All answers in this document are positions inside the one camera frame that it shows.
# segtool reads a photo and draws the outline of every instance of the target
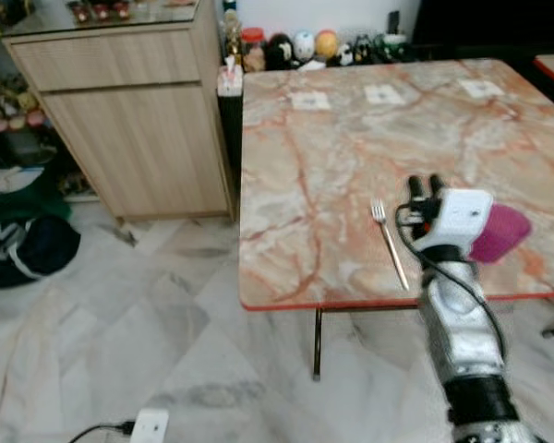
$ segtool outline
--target wooden cabinet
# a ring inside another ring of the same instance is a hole
[[[212,0],[188,23],[12,37],[6,47],[115,217],[234,215]]]
[[[200,88],[89,91],[44,99],[114,215],[227,211],[218,147]]]

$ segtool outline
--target white wall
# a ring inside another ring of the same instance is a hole
[[[420,0],[237,0],[244,27],[259,26],[269,38],[274,32],[332,29],[343,39],[386,30],[388,13],[400,10],[400,27],[410,38]]]

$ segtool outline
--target jar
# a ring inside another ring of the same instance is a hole
[[[265,70],[265,33],[262,28],[246,28],[242,30],[243,66],[246,72]]]

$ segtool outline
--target cabinet door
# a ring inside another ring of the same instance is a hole
[[[218,140],[200,87],[97,90],[44,100],[114,215],[227,211]]]

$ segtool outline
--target black bag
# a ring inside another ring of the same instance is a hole
[[[0,288],[37,281],[78,252],[80,234],[52,215],[0,224]]]

